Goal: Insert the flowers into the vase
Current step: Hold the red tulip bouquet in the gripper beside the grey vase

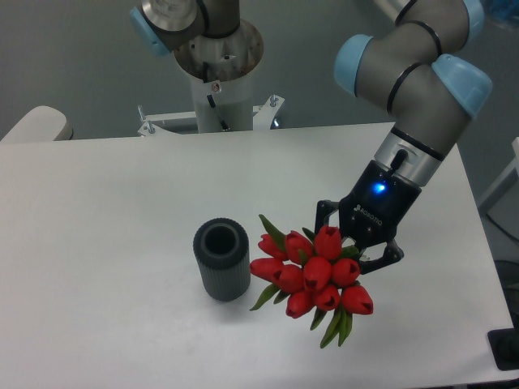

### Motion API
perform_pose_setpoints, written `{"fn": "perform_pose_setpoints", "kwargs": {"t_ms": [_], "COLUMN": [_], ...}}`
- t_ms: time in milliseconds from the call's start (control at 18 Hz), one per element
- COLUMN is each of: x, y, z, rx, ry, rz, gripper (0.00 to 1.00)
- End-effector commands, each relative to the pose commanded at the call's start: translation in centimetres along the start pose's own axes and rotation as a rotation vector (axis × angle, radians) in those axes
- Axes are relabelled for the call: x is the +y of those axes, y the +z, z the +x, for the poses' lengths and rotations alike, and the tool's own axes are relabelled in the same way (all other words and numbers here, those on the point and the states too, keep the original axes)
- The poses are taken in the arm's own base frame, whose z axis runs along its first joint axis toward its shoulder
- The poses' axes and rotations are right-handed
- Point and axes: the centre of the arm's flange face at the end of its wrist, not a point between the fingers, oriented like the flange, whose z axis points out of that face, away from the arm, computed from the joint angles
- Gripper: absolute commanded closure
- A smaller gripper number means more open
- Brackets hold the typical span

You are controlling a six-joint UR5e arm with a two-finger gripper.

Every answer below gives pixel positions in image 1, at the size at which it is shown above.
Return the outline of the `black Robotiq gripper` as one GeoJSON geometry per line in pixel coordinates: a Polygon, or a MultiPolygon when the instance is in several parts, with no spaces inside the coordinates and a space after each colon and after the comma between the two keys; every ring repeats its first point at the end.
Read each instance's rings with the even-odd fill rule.
{"type": "Polygon", "coordinates": [[[316,204],[314,234],[328,225],[330,216],[338,211],[341,236],[354,241],[353,259],[360,273],[369,274],[391,266],[404,257],[403,249],[394,239],[397,226],[421,191],[419,186],[391,175],[372,160],[340,202],[324,199],[316,204]],[[361,259],[366,249],[381,243],[385,247],[379,258],[361,259]]]}

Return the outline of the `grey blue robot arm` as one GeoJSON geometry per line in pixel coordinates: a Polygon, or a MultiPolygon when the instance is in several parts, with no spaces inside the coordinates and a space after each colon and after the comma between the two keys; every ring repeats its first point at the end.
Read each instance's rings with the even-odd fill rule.
{"type": "MultiPolygon", "coordinates": [[[[253,108],[249,78],[264,43],[239,2],[142,1],[130,20],[155,55],[173,55],[190,78],[200,132],[271,127],[281,99],[253,108]]],[[[456,56],[483,22],[478,1],[410,1],[384,39],[352,36],[337,54],[336,82],[395,121],[351,192],[316,210],[317,227],[338,215],[342,237],[359,250],[384,244],[362,273],[402,259],[398,224],[491,92],[489,77],[456,56]]]]}

